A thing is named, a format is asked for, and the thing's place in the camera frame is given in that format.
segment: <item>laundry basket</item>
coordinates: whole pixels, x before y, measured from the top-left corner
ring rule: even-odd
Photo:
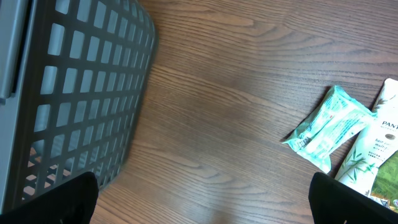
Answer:
[[[158,37],[135,0],[0,1],[0,208],[120,172]]]

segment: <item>brown wood grain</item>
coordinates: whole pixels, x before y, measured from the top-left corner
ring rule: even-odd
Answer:
[[[341,85],[398,79],[397,1],[142,0],[159,30],[131,153],[92,223],[313,223],[280,142]],[[331,176],[353,139],[332,155]]]

